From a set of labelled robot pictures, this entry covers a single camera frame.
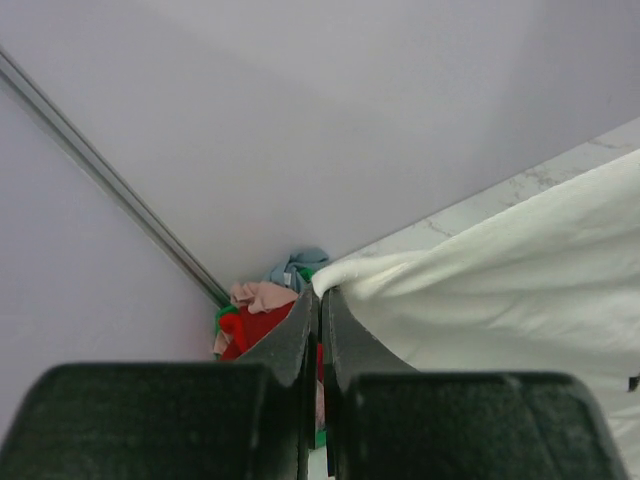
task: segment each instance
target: lavender wall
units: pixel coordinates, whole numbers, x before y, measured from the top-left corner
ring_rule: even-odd
[[[0,90],[0,438],[75,360],[209,358],[215,307]]]

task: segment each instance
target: cloth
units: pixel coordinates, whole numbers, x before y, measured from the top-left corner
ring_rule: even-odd
[[[232,340],[233,340],[233,335],[230,335],[220,330],[216,334],[216,339],[213,342],[213,353],[215,355],[222,355]]]
[[[284,320],[293,302],[270,312],[250,313],[248,307],[241,307],[237,314],[229,313],[220,318],[220,329],[233,336],[233,340],[220,360],[235,360]]]
[[[248,306],[249,313],[270,312],[297,298],[293,290],[271,282],[236,283],[231,287],[231,303],[236,307]]]
[[[316,432],[323,430],[325,423],[324,386],[319,381],[316,381]]]
[[[218,310],[216,312],[216,316],[215,316],[215,325],[214,325],[214,329],[215,329],[215,333],[216,335],[218,334],[218,332],[220,331],[220,318],[224,315],[226,315],[227,313],[238,313],[238,309],[236,307],[234,307],[233,305],[228,305],[224,308],[221,308],[220,310]]]
[[[244,353],[251,348],[242,323],[241,311],[222,316],[220,318],[220,330],[233,338],[232,343],[238,346],[240,352]]]
[[[318,359],[318,381],[324,382],[324,351],[321,343],[318,344],[316,358]]]
[[[522,202],[430,251],[334,264],[354,315],[430,370],[575,375],[640,478],[640,151]]]
[[[264,276],[264,280],[290,288],[300,293],[307,285],[301,274],[303,269],[317,272],[329,263],[329,256],[321,248],[308,248],[293,252],[287,260],[280,262]]]
[[[301,268],[300,270],[298,270],[298,273],[305,281],[305,283],[311,283],[311,277],[313,277],[313,274],[316,272],[314,272],[310,268]]]

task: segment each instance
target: white fabric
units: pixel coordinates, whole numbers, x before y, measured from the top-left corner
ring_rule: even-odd
[[[640,150],[558,185],[430,251],[345,261],[359,320],[429,370],[564,371],[600,402],[640,478]]]

